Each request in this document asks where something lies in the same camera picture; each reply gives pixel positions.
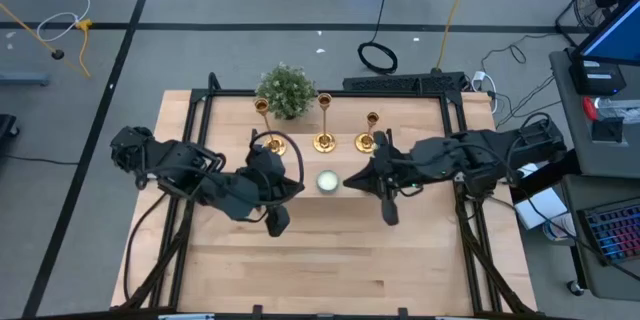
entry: potted plant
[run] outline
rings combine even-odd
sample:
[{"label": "potted plant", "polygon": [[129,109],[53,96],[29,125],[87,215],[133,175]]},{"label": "potted plant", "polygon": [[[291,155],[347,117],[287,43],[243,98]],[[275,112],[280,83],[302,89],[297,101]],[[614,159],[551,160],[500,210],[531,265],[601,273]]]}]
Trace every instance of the potted plant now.
[{"label": "potted plant", "polygon": [[262,74],[262,82],[256,94],[269,101],[269,111],[276,119],[291,120],[309,110],[316,96],[313,82],[304,76],[302,68],[280,63],[268,74]]}]

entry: red object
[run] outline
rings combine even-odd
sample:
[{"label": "red object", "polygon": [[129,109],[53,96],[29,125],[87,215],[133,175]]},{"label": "red object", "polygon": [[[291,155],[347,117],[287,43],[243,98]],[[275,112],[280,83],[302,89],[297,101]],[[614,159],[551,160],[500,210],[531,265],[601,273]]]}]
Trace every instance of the red object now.
[{"label": "red object", "polygon": [[589,118],[589,120],[598,120],[598,110],[596,110],[596,107],[588,97],[582,98],[582,109],[584,110],[584,114],[587,115],[587,118]]}]

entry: brass candlestick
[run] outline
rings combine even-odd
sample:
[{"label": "brass candlestick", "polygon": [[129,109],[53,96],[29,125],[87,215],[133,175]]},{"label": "brass candlestick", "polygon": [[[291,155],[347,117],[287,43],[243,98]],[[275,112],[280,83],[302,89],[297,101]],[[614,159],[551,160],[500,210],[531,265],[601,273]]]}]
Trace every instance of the brass candlestick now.
[{"label": "brass candlestick", "polygon": [[[269,121],[267,120],[269,101],[265,98],[257,98],[253,104],[256,107],[256,112],[264,118],[264,124],[267,125],[267,130],[271,131]],[[287,151],[287,143],[284,141],[284,138],[278,135],[269,134],[269,138],[264,142],[264,147],[271,149],[271,151],[278,155],[282,155]]]},{"label": "brass candlestick", "polygon": [[367,115],[367,124],[369,125],[369,129],[366,133],[362,133],[356,136],[356,148],[358,151],[363,153],[373,152],[375,149],[375,143],[373,141],[373,135],[371,135],[371,129],[376,125],[376,123],[380,120],[380,116],[377,113],[370,112]]},{"label": "brass candlestick", "polygon": [[322,109],[322,133],[313,138],[313,147],[320,152],[331,152],[336,148],[336,138],[327,132],[327,108],[331,104],[331,95],[322,93],[318,95],[318,103]]}]

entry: blue screen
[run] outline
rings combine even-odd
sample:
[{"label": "blue screen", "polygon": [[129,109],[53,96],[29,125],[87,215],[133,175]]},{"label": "blue screen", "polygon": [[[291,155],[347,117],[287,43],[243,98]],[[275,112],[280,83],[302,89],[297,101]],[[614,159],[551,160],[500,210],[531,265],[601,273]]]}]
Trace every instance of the blue screen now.
[{"label": "blue screen", "polygon": [[582,53],[614,60],[640,61],[640,1],[594,39]]}]

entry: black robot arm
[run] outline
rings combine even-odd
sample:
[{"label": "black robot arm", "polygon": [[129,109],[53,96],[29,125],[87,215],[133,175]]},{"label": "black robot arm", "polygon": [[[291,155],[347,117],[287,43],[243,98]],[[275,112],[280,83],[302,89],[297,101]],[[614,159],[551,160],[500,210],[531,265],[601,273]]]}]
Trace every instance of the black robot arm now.
[{"label": "black robot arm", "polygon": [[[528,163],[553,160],[566,151],[562,134],[548,117],[517,130],[465,131],[448,138],[416,142],[401,153],[383,132],[374,133],[376,150],[367,166],[344,181],[344,186],[363,190],[382,201],[382,217],[389,225],[399,221],[395,197],[412,196],[422,186],[456,177],[467,195],[488,195],[499,179],[517,181],[512,170]],[[413,188],[406,193],[404,189]]]},{"label": "black robot arm", "polygon": [[[125,127],[111,142],[111,158],[116,166],[135,175],[138,189],[146,187],[154,175],[158,187],[175,196],[213,206],[235,221],[256,222],[248,218],[254,208],[266,208],[269,235],[280,236],[289,224],[283,204],[304,190],[304,171],[296,182],[284,176],[280,156],[262,146],[253,145],[246,158],[247,166],[235,173],[221,172],[226,158],[193,143],[176,140],[158,142],[146,128]],[[296,150],[299,167],[300,152]]]}]

